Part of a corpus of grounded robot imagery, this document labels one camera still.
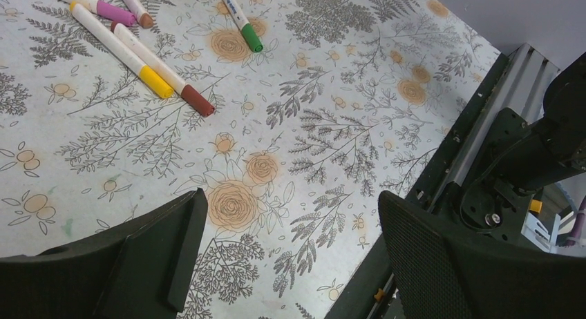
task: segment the purple object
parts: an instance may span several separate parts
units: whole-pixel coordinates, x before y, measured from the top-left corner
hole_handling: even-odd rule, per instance
[[[127,27],[131,27],[136,23],[136,17],[134,14],[101,0],[97,1],[96,12],[102,17],[114,22],[120,22]]]
[[[576,213],[576,221],[574,221],[574,227],[572,227],[571,231],[569,232],[569,236],[571,238],[580,238],[582,235],[582,226],[584,225],[584,219],[586,215],[586,196],[584,196],[584,200],[582,200],[582,204],[580,204],[580,208]],[[575,245],[576,242],[574,240],[566,240],[564,244],[566,247],[570,247]]]

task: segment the purple marker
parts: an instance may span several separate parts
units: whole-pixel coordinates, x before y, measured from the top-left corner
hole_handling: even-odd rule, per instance
[[[101,0],[62,0],[66,3],[71,4],[72,2],[83,5],[90,12],[110,19],[114,22],[123,23],[125,26],[132,26],[136,23],[134,14],[129,11],[123,10],[119,7],[110,5],[107,2]]]

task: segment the table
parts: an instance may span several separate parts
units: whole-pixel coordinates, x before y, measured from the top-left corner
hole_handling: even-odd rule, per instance
[[[156,26],[133,30],[215,115],[158,99],[65,3],[0,0],[0,255],[200,187],[178,317],[323,318],[380,234],[378,193],[406,194],[499,52],[436,0],[239,0],[255,54],[220,0],[142,1]]]

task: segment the black cable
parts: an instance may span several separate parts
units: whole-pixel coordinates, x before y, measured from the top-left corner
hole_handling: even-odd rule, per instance
[[[525,142],[528,142],[530,139],[533,139],[533,136],[538,136],[538,134],[535,133],[531,133],[530,135],[528,135],[527,137],[524,137],[522,139],[519,139],[518,141],[516,141],[515,143],[513,143],[512,145],[510,145],[506,150],[502,151],[501,154],[499,154],[494,160],[493,162],[484,170],[484,172],[482,172],[482,174],[474,181],[472,181],[472,183],[470,184],[470,186],[468,187],[469,189],[472,189],[473,187],[475,187],[479,182],[481,182],[484,178],[486,178],[487,176],[489,176],[490,172],[496,167],[496,165],[500,162],[500,160],[507,154],[509,154],[513,149],[517,148],[519,145],[524,144]],[[460,203],[464,203],[466,201],[466,196],[468,195],[468,191],[464,192],[464,195],[462,196],[462,200]],[[462,222],[462,224],[464,224],[466,227],[468,227],[469,229],[472,229],[473,231],[475,231],[476,233],[481,233],[481,234],[488,234],[491,233],[492,231],[495,231],[498,226],[495,227],[490,227],[490,228],[479,228],[479,227],[475,227],[470,225],[465,219],[464,216],[462,215],[462,204],[460,204],[460,207],[458,209],[458,213],[460,215],[460,221]]]

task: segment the purple marker cap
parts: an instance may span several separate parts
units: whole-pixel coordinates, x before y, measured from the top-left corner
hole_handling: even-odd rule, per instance
[[[112,21],[120,22],[127,27],[131,27],[136,23],[136,17],[134,14],[101,0],[97,1],[96,12],[100,16]]]

